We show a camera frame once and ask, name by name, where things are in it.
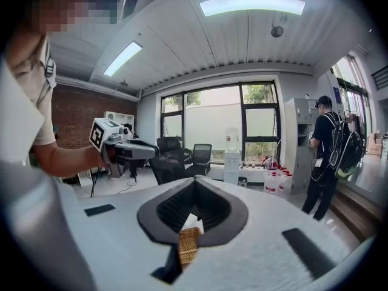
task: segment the trash can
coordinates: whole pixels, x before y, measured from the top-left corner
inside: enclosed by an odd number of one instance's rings
[[[247,187],[248,180],[245,177],[238,177],[238,186],[239,187]]]

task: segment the ceiling light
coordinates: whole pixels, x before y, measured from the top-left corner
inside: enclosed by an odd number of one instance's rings
[[[130,45],[123,50],[119,56],[110,64],[107,70],[104,72],[105,75],[112,76],[124,63],[130,59],[134,54],[142,49],[142,46],[136,42],[132,42]]]
[[[304,4],[300,0],[208,0],[200,6],[205,16],[238,10],[273,10],[302,15]]]

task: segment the black cap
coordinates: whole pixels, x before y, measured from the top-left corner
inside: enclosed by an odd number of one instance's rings
[[[328,105],[330,109],[333,107],[332,100],[330,99],[330,97],[327,96],[319,97],[318,102],[315,104],[315,107],[318,108],[318,105],[320,104]]]

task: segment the wooden step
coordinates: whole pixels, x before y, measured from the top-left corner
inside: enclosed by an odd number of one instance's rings
[[[334,195],[330,204],[333,213],[350,229],[356,238],[363,242],[367,238],[376,235],[377,226],[365,214],[357,210],[357,207],[351,207],[344,199]]]
[[[344,202],[348,202],[351,206],[357,207],[360,212],[363,212],[371,218],[374,223],[383,221],[384,212],[380,208],[340,182],[336,187],[336,195],[338,198],[343,199]]]

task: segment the woven wicker object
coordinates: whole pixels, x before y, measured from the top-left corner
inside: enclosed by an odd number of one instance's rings
[[[196,239],[201,231],[197,227],[185,229],[179,232],[179,261],[182,269],[190,264],[196,255]]]

